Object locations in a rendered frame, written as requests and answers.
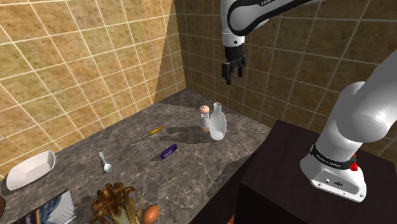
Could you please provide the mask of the dark robot stand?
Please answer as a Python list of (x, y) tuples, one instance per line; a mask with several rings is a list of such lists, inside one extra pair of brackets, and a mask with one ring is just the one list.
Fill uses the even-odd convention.
[(357, 152), (367, 195), (357, 203), (314, 188), (300, 169), (319, 135), (276, 121), (266, 140), (190, 224), (397, 224), (394, 163)]

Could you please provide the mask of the white glass bottle vase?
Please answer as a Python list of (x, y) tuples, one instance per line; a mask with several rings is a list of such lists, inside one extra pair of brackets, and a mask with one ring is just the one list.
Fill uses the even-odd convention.
[(222, 112), (222, 105), (220, 102), (213, 104), (214, 111), (209, 120), (209, 130), (211, 138), (215, 141), (222, 140), (226, 132), (226, 118)]

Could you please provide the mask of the silver spoon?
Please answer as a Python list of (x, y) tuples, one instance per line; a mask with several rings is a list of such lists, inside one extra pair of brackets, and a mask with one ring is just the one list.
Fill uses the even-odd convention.
[(101, 159), (101, 161), (102, 161), (102, 163), (103, 163), (104, 172), (110, 172), (110, 171), (112, 170), (112, 165), (109, 164), (109, 163), (107, 163), (107, 162), (105, 161), (103, 152), (101, 152), (101, 151), (98, 152), (98, 156), (99, 156), (99, 158)]

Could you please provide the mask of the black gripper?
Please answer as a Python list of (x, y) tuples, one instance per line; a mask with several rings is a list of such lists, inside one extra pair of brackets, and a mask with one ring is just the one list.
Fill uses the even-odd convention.
[(237, 68), (238, 77), (243, 77), (243, 70), (246, 66), (244, 54), (244, 45), (234, 47), (224, 47), (227, 63), (222, 64), (222, 77), (226, 80), (227, 85), (231, 85), (232, 69)]

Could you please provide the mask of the white rectangular dish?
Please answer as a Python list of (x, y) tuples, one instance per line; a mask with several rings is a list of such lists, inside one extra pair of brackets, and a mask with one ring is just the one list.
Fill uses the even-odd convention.
[(6, 187), (16, 190), (48, 174), (56, 163), (52, 151), (44, 151), (14, 166), (6, 178)]

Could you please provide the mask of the brown egg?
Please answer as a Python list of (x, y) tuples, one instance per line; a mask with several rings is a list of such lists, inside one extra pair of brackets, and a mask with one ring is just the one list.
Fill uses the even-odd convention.
[(156, 204), (150, 205), (143, 213), (143, 224), (153, 224), (159, 213), (159, 207)]

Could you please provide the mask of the blue grey book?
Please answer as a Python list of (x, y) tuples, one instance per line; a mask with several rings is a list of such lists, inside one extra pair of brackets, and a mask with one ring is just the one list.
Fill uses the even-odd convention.
[(14, 221), (13, 224), (69, 224), (77, 218), (70, 189)]

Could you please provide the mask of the yellow handled screwdriver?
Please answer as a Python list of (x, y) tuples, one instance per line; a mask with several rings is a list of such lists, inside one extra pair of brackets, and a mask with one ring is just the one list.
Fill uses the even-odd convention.
[(156, 129), (153, 129), (151, 132), (149, 132), (148, 134), (146, 134), (145, 136), (143, 136), (143, 137), (139, 138), (138, 140), (134, 141), (134, 142), (133, 142), (133, 143), (131, 143), (131, 144), (134, 144), (134, 143), (136, 143), (136, 142), (138, 142), (138, 141), (140, 141), (140, 140), (144, 139), (145, 137), (152, 136), (154, 133), (156, 133), (156, 132), (158, 132), (158, 131), (162, 130), (162, 129), (163, 129), (163, 127), (164, 127), (164, 126), (160, 126), (160, 127), (157, 127)]

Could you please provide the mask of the ornate golden vase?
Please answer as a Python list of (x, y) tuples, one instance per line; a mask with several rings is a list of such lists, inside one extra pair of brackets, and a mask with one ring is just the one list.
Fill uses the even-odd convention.
[[(131, 192), (139, 196), (139, 209), (136, 211), (136, 204), (133, 198), (129, 197)], [(123, 183), (107, 183), (105, 189), (97, 191), (97, 198), (92, 201), (91, 209), (94, 215), (90, 224), (96, 221), (102, 224), (110, 224), (106, 217), (113, 221), (113, 224), (142, 224), (142, 200), (139, 191), (133, 186), (126, 187)]]

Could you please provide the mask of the wooden pepper grinder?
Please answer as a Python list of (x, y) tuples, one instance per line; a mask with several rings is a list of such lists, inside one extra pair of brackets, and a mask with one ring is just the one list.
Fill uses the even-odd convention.
[(200, 117), (200, 129), (202, 132), (209, 132), (209, 112), (210, 109), (206, 105), (202, 105), (199, 107), (199, 111), (201, 114)]

